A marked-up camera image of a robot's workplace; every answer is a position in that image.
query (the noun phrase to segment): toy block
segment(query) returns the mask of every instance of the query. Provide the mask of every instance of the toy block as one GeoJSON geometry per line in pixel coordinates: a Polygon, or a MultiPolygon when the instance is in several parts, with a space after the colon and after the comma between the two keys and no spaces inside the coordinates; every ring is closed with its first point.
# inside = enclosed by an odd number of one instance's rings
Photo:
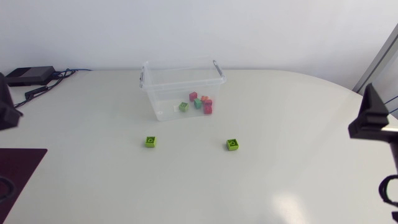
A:
{"type": "Polygon", "coordinates": [[[145,141],[146,147],[155,147],[156,146],[156,137],[147,137],[145,141]]]}
{"type": "Polygon", "coordinates": [[[226,146],[229,151],[237,150],[239,148],[239,144],[236,139],[230,139],[226,141],[226,146]]]}
{"type": "Polygon", "coordinates": [[[194,99],[196,99],[196,98],[198,98],[198,93],[197,93],[197,92],[193,92],[193,93],[190,93],[190,94],[189,94],[189,100],[190,100],[191,102],[193,102],[194,99]]]}
{"type": "Polygon", "coordinates": [[[213,104],[213,101],[212,100],[205,100],[204,104],[211,106],[213,104]]]}
{"type": "Polygon", "coordinates": [[[188,110],[188,108],[189,108],[189,104],[181,102],[180,106],[178,106],[178,108],[180,108],[180,111],[186,112],[188,110]]]}
{"type": "Polygon", "coordinates": [[[194,99],[193,104],[195,105],[196,109],[201,108],[201,101],[198,98],[194,99]]]}
{"type": "Polygon", "coordinates": [[[210,105],[205,105],[205,106],[203,107],[203,112],[204,112],[205,114],[211,114],[211,113],[213,112],[213,109],[211,108],[210,105]]]}
{"type": "Polygon", "coordinates": [[[200,101],[204,102],[205,100],[208,100],[209,97],[208,96],[201,96],[200,101]]]}

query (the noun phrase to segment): plastic storage box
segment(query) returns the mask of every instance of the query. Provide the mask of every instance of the plastic storage box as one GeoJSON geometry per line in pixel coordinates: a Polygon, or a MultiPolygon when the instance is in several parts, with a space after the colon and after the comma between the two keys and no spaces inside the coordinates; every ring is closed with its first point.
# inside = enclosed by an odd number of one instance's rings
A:
{"type": "Polygon", "coordinates": [[[203,116],[203,107],[196,109],[189,94],[197,92],[198,98],[208,96],[217,107],[220,85],[226,77],[215,60],[195,58],[191,60],[145,62],[142,66],[140,87],[148,93],[150,103],[159,121],[203,116]],[[188,103],[186,111],[179,108],[188,103]]]}

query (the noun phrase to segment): black cable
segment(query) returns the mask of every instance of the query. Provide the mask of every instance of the black cable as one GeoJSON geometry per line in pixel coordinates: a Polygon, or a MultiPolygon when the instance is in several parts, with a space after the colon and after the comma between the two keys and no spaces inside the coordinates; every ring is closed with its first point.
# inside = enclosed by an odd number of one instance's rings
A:
{"type": "Polygon", "coordinates": [[[384,104],[386,105],[386,104],[390,103],[391,101],[393,101],[393,100],[396,99],[396,98],[398,98],[398,96],[396,96],[396,97],[394,97],[393,99],[391,99],[391,100],[385,102],[384,104]]]}
{"type": "Polygon", "coordinates": [[[47,89],[47,90],[45,90],[45,91],[43,91],[43,92],[41,92],[41,93],[38,93],[37,95],[31,95],[31,96],[30,96],[29,98],[27,98],[26,100],[24,100],[24,101],[22,101],[22,102],[20,102],[20,103],[15,104],[14,107],[15,107],[15,108],[18,108],[18,107],[20,107],[20,106],[23,106],[23,105],[25,105],[26,103],[32,101],[34,98],[37,98],[37,97],[39,97],[39,96],[41,96],[41,95],[47,93],[48,91],[50,91],[50,90],[52,90],[54,87],[56,87],[59,83],[61,83],[62,80],[64,80],[64,79],[70,77],[71,75],[73,75],[74,73],[76,73],[76,72],[79,71],[79,70],[91,71],[90,69],[69,69],[69,68],[68,68],[68,69],[66,69],[65,71],[62,71],[62,72],[54,72],[54,73],[52,74],[52,77],[53,77],[54,80],[56,80],[56,82],[55,82],[53,85],[48,86],[48,89],[47,89]]]}
{"type": "Polygon", "coordinates": [[[384,180],[379,185],[379,194],[384,202],[398,208],[398,202],[393,202],[387,195],[388,183],[390,182],[390,180],[394,180],[394,179],[398,179],[398,175],[390,175],[390,176],[384,178],[384,180]]]}
{"type": "Polygon", "coordinates": [[[2,203],[3,201],[7,200],[12,195],[14,195],[15,185],[14,185],[14,183],[12,183],[11,180],[9,180],[9,179],[7,179],[5,177],[1,177],[1,176],[0,176],[0,182],[2,182],[4,185],[6,185],[8,187],[7,193],[5,193],[4,195],[0,196],[0,203],[2,203]]]}

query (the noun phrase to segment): green lego brick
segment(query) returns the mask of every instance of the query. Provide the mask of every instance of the green lego brick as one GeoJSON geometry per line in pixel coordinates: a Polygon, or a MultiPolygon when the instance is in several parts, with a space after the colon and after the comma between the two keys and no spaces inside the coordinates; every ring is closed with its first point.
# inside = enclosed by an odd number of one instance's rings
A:
{"type": "Polygon", "coordinates": [[[147,137],[145,141],[146,147],[155,147],[156,146],[156,137],[147,137]]]}
{"type": "Polygon", "coordinates": [[[196,109],[200,109],[201,108],[201,101],[198,98],[193,100],[193,104],[195,105],[196,109]]]}
{"type": "Polygon", "coordinates": [[[189,104],[181,102],[180,106],[178,106],[178,107],[180,108],[180,111],[186,112],[188,110],[188,108],[189,108],[189,104]]]}
{"type": "Polygon", "coordinates": [[[237,150],[239,148],[239,144],[236,139],[227,140],[226,145],[229,151],[237,150]]]}

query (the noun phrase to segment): table surface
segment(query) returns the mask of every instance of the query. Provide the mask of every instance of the table surface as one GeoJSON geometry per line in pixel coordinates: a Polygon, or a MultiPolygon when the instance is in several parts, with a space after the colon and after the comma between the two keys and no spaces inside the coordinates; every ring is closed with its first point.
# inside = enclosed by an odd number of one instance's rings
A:
{"type": "MultiPolygon", "coordinates": [[[[139,71],[81,71],[21,107],[0,147],[49,151],[5,223],[393,223],[377,192],[395,173],[389,145],[348,135],[361,96],[224,72],[211,116],[157,121],[139,71]]],[[[11,88],[14,102],[31,89],[11,88]]]]}

